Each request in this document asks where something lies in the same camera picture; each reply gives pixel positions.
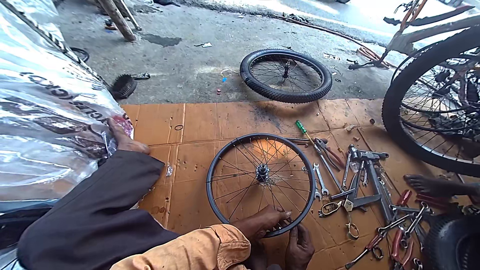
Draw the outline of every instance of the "wet stain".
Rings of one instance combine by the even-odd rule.
[[[150,42],[150,43],[155,43],[158,45],[162,45],[162,47],[168,47],[168,46],[175,46],[180,43],[181,37],[161,37],[158,35],[152,35],[152,34],[144,34],[142,37]]]
[[[249,110],[249,112],[254,114],[255,123],[268,121],[271,122],[279,132],[282,132],[280,119],[276,115],[259,107],[254,107],[253,110]]]

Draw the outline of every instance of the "bare foot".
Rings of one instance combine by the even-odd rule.
[[[110,129],[112,130],[113,136],[117,140],[118,150],[135,151],[147,155],[150,154],[150,148],[148,147],[148,145],[132,140],[125,133],[123,128],[117,125],[113,119],[108,118],[107,122],[110,126]]]
[[[444,179],[427,178],[423,175],[416,174],[406,174],[403,178],[415,191],[421,194],[435,197],[476,194],[476,188],[469,184],[456,183]]]
[[[247,269],[251,270],[266,270],[267,269],[267,254],[265,253],[264,245],[258,241],[251,241],[250,256],[244,261]]]

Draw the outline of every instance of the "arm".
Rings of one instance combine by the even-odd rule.
[[[250,242],[236,227],[219,224],[189,232],[143,254],[127,257],[110,270],[225,270],[250,255]]]

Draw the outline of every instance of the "wheel hub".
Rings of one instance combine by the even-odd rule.
[[[270,178],[270,176],[268,175],[269,172],[270,169],[266,164],[258,165],[256,173],[257,181],[261,184],[268,183],[268,179]]]

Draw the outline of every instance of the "wooden pole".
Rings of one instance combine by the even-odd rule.
[[[115,23],[115,25],[117,26],[118,30],[123,35],[123,37],[127,41],[134,41],[136,39],[135,35],[133,34],[130,27],[127,25],[127,22],[121,15],[117,6],[115,6],[115,3],[113,2],[113,0],[98,0],[98,1],[102,5],[105,12],[107,12],[107,14],[110,16],[112,21]]]

